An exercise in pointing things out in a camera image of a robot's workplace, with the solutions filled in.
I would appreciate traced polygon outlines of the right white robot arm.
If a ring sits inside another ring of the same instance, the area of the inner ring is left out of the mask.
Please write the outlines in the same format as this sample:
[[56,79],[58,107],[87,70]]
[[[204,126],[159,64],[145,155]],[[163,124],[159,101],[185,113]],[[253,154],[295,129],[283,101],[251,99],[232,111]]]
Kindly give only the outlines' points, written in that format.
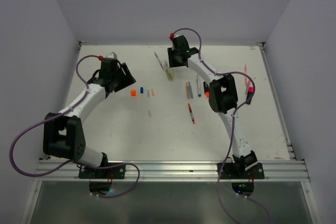
[[222,119],[230,137],[230,150],[234,159],[234,172],[246,178],[258,161],[248,143],[243,127],[239,122],[237,108],[238,95],[232,74],[219,74],[201,57],[200,50],[191,48],[183,35],[170,34],[172,47],[168,48],[170,67],[186,66],[195,71],[208,85],[208,102],[211,109]]

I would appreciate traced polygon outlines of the light blue pen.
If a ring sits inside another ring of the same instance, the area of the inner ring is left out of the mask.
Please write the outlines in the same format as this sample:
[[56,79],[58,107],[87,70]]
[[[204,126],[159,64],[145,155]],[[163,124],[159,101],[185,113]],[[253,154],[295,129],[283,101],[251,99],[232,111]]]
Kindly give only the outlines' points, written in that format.
[[193,91],[192,91],[192,86],[190,82],[188,82],[188,88],[189,88],[190,98],[193,99]]

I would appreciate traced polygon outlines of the blue cap white marker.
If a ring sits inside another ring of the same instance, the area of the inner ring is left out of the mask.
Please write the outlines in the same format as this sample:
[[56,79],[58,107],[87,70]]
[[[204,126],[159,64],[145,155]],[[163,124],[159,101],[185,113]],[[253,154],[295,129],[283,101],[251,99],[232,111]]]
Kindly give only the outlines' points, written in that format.
[[196,77],[196,85],[197,85],[197,95],[198,97],[201,97],[202,96],[202,87],[201,87],[201,79],[200,79],[200,76],[197,75]]

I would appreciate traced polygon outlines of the red ink pen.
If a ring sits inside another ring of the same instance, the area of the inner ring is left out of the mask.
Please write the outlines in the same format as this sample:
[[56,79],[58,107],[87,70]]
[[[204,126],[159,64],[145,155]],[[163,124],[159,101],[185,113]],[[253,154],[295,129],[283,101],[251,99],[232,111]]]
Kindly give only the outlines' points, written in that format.
[[195,119],[194,119],[192,107],[191,107],[190,103],[188,103],[187,105],[188,105],[188,110],[189,110],[189,113],[190,113],[190,116],[191,116],[192,123],[195,124]]

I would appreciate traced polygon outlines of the orange ink pen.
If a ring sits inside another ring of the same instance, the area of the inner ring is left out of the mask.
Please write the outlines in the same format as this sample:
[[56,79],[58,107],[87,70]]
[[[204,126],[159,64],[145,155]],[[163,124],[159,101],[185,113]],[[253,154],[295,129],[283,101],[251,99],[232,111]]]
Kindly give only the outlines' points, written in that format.
[[187,99],[189,100],[191,96],[190,96],[190,88],[189,88],[188,82],[186,82],[186,95],[187,95]]

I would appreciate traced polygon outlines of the grey thin pen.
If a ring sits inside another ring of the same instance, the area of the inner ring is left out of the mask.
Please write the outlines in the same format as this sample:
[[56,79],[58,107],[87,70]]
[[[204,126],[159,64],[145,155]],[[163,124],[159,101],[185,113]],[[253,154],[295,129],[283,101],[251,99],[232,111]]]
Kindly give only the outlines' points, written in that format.
[[162,65],[162,63],[161,63],[161,61],[160,61],[160,59],[159,59],[159,57],[158,57],[157,53],[156,53],[156,52],[154,52],[154,55],[155,55],[155,57],[156,57],[156,59],[157,59],[157,61],[158,61],[159,65],[160,65],[161,69],[164,71],[164,67],[163,67],[163,65]]

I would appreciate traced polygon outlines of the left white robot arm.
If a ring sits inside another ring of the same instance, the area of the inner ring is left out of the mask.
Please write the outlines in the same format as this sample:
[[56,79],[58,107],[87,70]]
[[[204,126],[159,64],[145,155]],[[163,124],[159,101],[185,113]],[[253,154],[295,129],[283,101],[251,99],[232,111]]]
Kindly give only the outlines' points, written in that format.
[[[98,59],[100,68],[86,81],[79,73],[79,65],[88,58]],[[43,152],[89,166],[92,174],[104,178],[109,172],[107,155],[86,145],[83,123],[111,93],[136,83],[136,80],[125,62],[95,55],[85,56],[78,61],[76,75],[85,88],[66,108],[46,115]]]

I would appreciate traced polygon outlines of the black orange highlighter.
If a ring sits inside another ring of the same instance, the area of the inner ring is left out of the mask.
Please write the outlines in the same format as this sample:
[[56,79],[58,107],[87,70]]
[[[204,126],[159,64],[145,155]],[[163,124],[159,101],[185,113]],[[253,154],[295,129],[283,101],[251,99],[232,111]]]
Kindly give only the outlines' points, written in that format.
[[209,86],[205,81],[203,82],[203,87],[204,87],[204,93],[206,97],[209,98]]

